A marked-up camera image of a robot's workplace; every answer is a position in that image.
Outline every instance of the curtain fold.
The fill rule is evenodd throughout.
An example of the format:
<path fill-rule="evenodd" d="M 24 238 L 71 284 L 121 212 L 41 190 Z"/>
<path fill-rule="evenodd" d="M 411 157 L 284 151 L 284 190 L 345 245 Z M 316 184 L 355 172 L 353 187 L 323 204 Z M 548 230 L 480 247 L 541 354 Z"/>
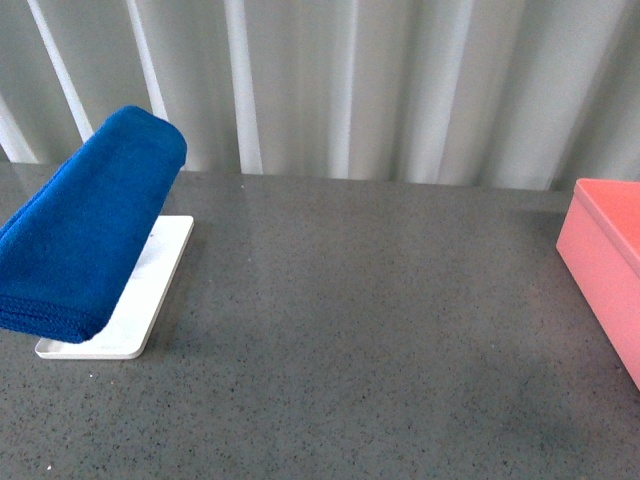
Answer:
<path fill-rule="evenodd" d="M 640 179 L 640 0 L 6 0 L 0 44 L 0 161 L 136 104 L 187 170 Z"/>

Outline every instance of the folded towel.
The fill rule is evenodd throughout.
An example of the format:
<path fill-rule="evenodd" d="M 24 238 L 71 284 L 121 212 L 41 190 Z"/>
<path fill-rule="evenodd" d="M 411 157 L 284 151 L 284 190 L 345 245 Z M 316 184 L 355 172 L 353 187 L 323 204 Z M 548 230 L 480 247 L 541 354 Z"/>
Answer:
<path fill-rule="evenodd" d="M 102 330 L 185 155 L 164 120 L 112 114 L 0 229 L 0 327 L 70 343 Z"/>

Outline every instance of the white tray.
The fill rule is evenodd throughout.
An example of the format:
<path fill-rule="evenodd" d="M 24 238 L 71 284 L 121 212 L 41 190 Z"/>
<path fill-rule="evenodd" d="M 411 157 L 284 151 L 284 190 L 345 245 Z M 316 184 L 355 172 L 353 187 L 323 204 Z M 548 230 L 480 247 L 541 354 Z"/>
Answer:
<path fill-rule="evenodd" d="M 192 229 L 193 217 L 158 217 L 104 330 L 83 343 L 41 338 L 36 353 L 42 358 L 59 360 L 138 357 L 147 343 Z"/>

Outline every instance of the pink plastic box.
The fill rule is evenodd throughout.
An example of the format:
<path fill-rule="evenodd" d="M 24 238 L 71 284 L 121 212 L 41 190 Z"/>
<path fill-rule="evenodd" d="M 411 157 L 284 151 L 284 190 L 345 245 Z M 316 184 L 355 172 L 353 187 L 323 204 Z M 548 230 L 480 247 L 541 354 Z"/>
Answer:
<path fill-rule="evenodd" d="M 640 388 L 640 183 L 578 180 L 557 248 Z"/>

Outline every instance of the table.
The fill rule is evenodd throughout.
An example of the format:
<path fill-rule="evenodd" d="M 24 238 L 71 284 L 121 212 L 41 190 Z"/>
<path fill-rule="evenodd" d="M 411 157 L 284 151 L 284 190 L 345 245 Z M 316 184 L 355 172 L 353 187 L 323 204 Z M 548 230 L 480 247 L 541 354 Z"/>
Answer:
<path fill-rule="evenodd" d="M 53 171 L 0 165 L 0 221 Z M 181 173 L 140 358 L 0 331 L 0 477 L 640 478 L 640 392 L 555 250 L 569 200 Z"/>

